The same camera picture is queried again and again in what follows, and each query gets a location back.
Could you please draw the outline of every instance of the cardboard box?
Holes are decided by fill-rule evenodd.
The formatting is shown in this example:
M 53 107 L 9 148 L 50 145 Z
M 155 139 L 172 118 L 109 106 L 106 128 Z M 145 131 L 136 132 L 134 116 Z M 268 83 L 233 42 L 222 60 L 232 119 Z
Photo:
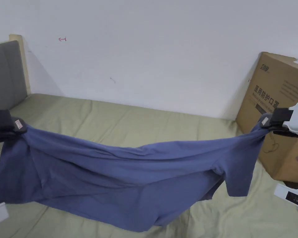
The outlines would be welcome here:
M 262 114 L 297 102 L 298 60 L 262 52 L 236 121 L 243 133 L 249 133 Z M 298 183 L 296 156 L 297 138 L 269 133 L 259 160 L 273 179 Z

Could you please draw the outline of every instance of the bed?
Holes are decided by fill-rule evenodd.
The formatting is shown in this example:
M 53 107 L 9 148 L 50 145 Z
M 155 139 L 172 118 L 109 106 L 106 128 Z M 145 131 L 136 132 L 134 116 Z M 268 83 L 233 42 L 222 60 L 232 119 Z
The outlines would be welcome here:
M 122 147 L 241 134 L 230 120 L 31 94 L 22 37 L 11 35 L 10 39 L 0 43 L 0 109 L 11 109 L 13 116 L 35 128 Z M 257 162 L 247 197 L 229 197 L 222 184 L 212 200 L 197 202 L 166 227 L 152 227 L 143 233 L 39 203 L 7 204 L 10 216 L 0 223 L 0 238 L 298 237 L 298 211 L 273 195 L 276 184 Z

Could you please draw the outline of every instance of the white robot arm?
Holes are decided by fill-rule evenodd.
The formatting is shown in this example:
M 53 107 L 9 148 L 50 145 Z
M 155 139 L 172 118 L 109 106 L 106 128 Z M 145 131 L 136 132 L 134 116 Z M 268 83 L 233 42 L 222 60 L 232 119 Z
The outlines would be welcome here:
M 261 126 L 275 134 L 298 137 L 298 103 L 290 108 L 275 109 L 272 115 L 267 115 L 261 121 Z M 298 207 L 298 189 L 278 184 L 274 194 Z

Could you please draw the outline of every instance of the gray upholstered headboard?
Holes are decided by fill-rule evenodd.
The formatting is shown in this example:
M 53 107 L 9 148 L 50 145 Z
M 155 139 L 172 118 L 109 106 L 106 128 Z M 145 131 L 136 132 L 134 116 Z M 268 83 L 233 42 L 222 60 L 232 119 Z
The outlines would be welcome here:
M 19 42 L 0 43 L 0 109 L 11 109 L 26 97 Z

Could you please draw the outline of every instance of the t-shirt sleeve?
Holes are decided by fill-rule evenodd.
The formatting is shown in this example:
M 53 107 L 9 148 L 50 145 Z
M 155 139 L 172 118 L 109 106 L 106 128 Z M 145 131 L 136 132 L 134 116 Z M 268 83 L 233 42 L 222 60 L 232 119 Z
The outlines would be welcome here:
M 230 197 L 247 196 L 253 178 L 255 161 L 241 162 L 236 159 L 224 159 L 217 163 L 217 171 L 224 177 Z
M 255 163 L 265 138 L 261 133 L 235 138 L 236 146 L 228 148 L 216 163 L 216 173 L 224 177 L 228 195 L 232 197 L 247 196 Z

